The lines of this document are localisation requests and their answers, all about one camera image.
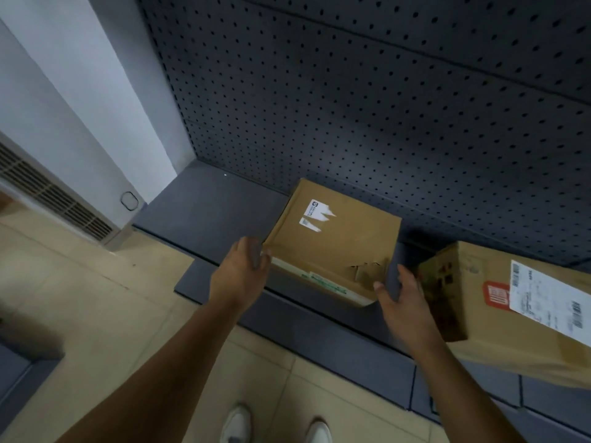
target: right hand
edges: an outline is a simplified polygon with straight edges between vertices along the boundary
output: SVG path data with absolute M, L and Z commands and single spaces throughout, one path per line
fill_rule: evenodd
M 411 353 L 433 344 L 443 344 L 421 284 L 401 264 L 398 265 L 398 281 L 402 287 L 397 302 L 392 300 L 382 283 L 376 281 L 373 284 L 390 332 L 402 340 Z

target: hand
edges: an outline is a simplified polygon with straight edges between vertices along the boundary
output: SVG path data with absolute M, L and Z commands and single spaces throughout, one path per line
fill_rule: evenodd
M 400 264 L 398 281 L 402 287 L 397 302 L 392 300 L 383 284 L 377 281 L 373 284 L 390 332 L 402 340 L 412 354 L 433 344 L 444 344 L 421 284 Z
M 222 264 L 211 275 L 209 285 L 210 302 L 222 302 L 244 313 L 261 295 L 271 268 L 271 257 L 261 255 L 258 268 L 251 260 L 251 247 L 256 238 L 243 237 L 235 242 Z

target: left hand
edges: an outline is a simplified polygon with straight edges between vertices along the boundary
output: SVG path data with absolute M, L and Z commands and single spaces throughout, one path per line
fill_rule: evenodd
M 234 243 L 222 264 L 211 275 L 211 302 L 235 306 L 240 314 L 255 303 L 265 287 L 271 268 L 271 257 L 267 254 L 261 255 L 258 268 L 253 267 L 251 247 L 256 242 L 256 238 L 243 237 Z

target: barcode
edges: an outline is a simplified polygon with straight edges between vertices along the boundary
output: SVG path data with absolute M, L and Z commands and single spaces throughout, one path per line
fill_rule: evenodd
M 580 303 L 573 301 L 573 325 L 577 328 L 583 329 L 583 315 L 581 314 L 581 305 Z
M 514 287 L 519 287 L 519 266 L 517 264 L 513 264 L 513 274 L 511 275 L 511 284 Z

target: forearm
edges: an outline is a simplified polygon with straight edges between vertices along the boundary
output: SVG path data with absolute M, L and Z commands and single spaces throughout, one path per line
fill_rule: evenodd
M 170 341 L 58 442 L 180 442 L 238 318 L 239 309 L 227 302 L 202 306 Z
M 525 443 L 443 340 L 413 352 L 451 443 Z

